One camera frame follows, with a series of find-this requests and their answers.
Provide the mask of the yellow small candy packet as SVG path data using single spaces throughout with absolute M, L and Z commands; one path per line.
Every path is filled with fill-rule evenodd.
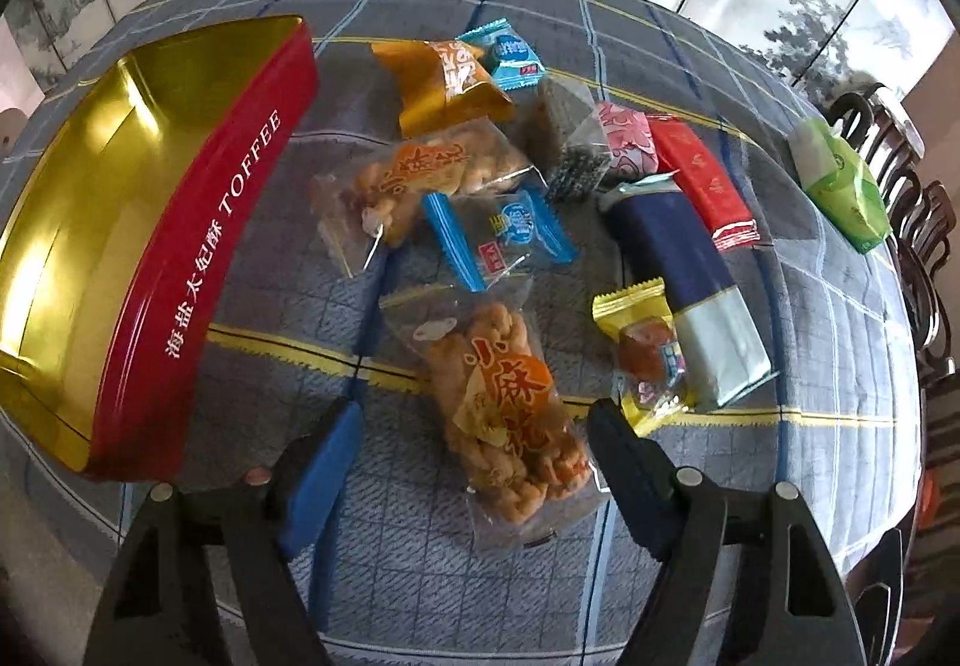
M 664 279 L 596 295 L 590 315 L 612 343 L 620 407 L 638 437 L 688 409 L 688 370 Z

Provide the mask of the twisted dough snack bag front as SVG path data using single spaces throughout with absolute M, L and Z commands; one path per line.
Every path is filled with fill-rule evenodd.
M 420 359 L 483 552 L 544 544 L 608 499 L 545 361 L 527 310 L 533 287 L 521 273 L 477 294 L 430 284 L 379 301 L 387 328 Z

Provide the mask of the twisted dough snack bag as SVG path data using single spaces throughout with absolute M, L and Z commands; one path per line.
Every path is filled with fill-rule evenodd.
M 347 278 L 382 250 L 409 238 L 421 198 L 501 195 L 544 177 L 487 117 L 387 146 L 379 156 L 350 157 L 311 178 L 311 211 L 334 265 Z
M 608 499 L 545 361 L 527 310 L 533 287 L 521 273 L 477 294 L 430 284 L 379 301 L 387 328 L 420 359 L 483 552 L 544 544 Z

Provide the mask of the navy white long packet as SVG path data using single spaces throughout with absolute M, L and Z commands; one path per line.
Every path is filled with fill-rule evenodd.
M 736 279 L 674 178 L 617 185 L 597 208 L 633 279 L 664 281 L 698 409 L 731 406 L 773 377 Z

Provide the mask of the red long snack packet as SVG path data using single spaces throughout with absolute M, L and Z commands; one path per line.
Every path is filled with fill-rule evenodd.
M 757 221 L 721 162 L 682 120 L 669 115 L 647 119 L 659 169 L 692 201 L 719 251 L 758 244 Z

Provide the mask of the blue clear biscuit packet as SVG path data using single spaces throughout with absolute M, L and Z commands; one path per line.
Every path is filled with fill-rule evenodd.
M 449 266 L 477 294 L 532 265 L 571 265 L 578 250 L 540 188 L 521 185 L 500 195 L 421 198 L 423 216 Z

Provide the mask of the pink patterned snack packet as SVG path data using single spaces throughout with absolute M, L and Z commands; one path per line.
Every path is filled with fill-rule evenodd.
M 635 182 L 658 172 L 659 157 L 643 112 L 613 102 L 601 102 L 597 106 L 597 115 L 612 156 L 607 171 L 610 180 Z

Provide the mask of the dark seaweed snack packet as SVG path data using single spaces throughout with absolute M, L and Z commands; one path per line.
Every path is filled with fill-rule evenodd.
M 612 166 L 612 152 L 592 92 L 581 81 L 545 74 L 537 84 L 527 154 L 555 201 L 584 201 Z

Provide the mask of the orange snack packet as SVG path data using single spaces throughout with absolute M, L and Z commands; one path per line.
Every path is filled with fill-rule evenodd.
M 395 79 L 404 138 L 487 117 L 506 122 L 514 102 L 480 63 L 482 52 L 462 40 L 381 40 L 371 52 Z

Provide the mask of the light blue small packet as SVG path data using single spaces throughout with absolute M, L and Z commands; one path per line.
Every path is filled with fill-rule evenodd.
M 534 88 L 544 78 L 544 63 L 505 17 L 459 35 L 460 42 L 480 50 L 480 63 L 501 91 Z

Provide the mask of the red gold toffee tin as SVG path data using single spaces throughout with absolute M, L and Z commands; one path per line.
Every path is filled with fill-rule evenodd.
M 122 55 L 55 133 L 2 232 L 2 406 L 73 473 L 179 471 L 233 251 L 317 91 L 294 14 Z

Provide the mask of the green tissue pack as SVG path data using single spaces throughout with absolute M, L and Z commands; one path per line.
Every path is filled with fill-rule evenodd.
M 846 139 L 822 118 L 805 118 L 789 133 L 788 146 L 800 186 L 859 253 L 889 237 L 892 228 L 875 178 Z

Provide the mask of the dark wooden chair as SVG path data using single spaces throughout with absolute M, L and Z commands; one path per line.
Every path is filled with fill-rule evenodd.
M 952 253 L 949 235 L 957 212 L 939 180 L 923 182 L 919 162 L 926 145 L 918 128 L 884 84 L 844 91 L 827 107 L 839 129 L 877 182 L 892 226 L 892 251 L 916 347 L 919 383 L 932 390 L 957 375 L 952 325 L 935 276 Z

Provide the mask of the blue plaid tablecloth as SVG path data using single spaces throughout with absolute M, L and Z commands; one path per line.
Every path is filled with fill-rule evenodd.
M 641 0 L 146 0 L 2 161 L 91 664 L 867 664 L 918 377 L 869 172 Z

